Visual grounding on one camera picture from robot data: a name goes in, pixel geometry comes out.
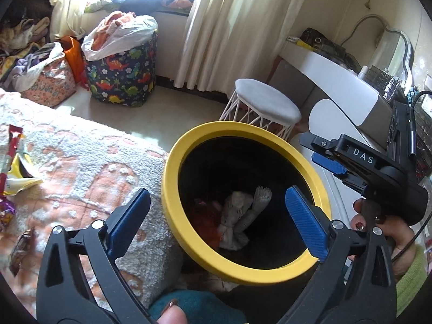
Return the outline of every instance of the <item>yellow bin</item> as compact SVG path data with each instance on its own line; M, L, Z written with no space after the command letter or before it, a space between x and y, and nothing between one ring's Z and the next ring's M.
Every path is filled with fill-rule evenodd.
M184 134L172 148L162 181L163 208L180 246L209 272L247 285L269 285L304 273L317 261L306 249L285 207L292 185L330 216L327 192L313 167L290 144L258 127L213 122ZM196 233L184 208L195 198L224 199L232 191L271 188L267 208L246 229L239 251L214 251Z

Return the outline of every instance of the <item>blue gripper pad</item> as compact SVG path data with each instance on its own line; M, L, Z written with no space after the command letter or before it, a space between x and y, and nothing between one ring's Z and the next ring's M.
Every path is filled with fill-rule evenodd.
M141 188L126 206L117 207L114 212L124 209L121 218L107 235L107 254L110 261L123 257L135 234L150 210L150 193Z
M332 161L331 159L328 159L327 157L324 157L316 152L312 154L312 162L318 164L324 169L327 169L336 176L345 175L347 172L346 168L339 162Z
M309 252L323 263L328 255L328 237L309 203L296 187L290 187L285 194L285 205Z

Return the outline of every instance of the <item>fuzzy blanket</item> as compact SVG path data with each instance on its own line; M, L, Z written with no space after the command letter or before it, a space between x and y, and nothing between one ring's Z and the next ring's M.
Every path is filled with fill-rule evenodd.
M107 110L115 108L107 105ZM87 227L106 219L139 187L152 206L128 252L116 261L123 277L145 306L172 286L180 274L181 250L161 208L161 175L166 152L147 141L113 128L65 115L0 89L0 148L8 125L24 128L25 144L43 184L15 196L17 214L0 233L0 270L25 307L35 314L38 271L51 229ZM17 238L35 227L35 242L14 278L9 254ZM89 262L83 267L96 301L108 308Z

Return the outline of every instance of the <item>floor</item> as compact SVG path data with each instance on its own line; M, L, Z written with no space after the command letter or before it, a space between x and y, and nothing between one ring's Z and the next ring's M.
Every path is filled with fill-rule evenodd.
M189 129L218 120L224 108L222 103L161 86L142 107L131 108L101 103L78 85L57 110L144 138L169 152Z

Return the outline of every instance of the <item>white curtain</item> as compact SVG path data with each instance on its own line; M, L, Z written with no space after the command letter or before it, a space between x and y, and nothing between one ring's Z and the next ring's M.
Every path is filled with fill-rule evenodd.
M304 0L196 0L174 86L226 93L236 79L264 80Z
M54 6L50 23L50 39L61 38L65 35L82 38L84 30L81 20L87 0L50 0Z

